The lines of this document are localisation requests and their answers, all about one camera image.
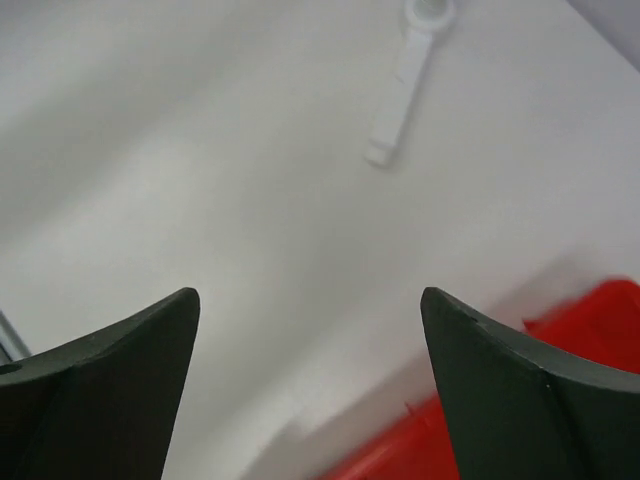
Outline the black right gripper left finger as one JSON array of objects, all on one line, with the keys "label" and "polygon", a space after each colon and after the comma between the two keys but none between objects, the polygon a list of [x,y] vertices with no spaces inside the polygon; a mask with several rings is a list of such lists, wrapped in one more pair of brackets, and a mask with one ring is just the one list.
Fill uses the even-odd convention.
[{"label": "black right gripper left finger", "polygon": [[2,478],[161,478],[199,317],[198,292],[183,288],[2,365]]}]

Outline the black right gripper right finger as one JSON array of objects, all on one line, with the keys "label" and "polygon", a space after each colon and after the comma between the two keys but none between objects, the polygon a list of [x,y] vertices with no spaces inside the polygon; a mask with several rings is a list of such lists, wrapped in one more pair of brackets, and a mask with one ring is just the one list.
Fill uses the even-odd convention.
[{"label": "black right gripper right finger", "polygon": [[461,478],[638,478],[637,374],[516,331],[436,287],[420,308]]}]

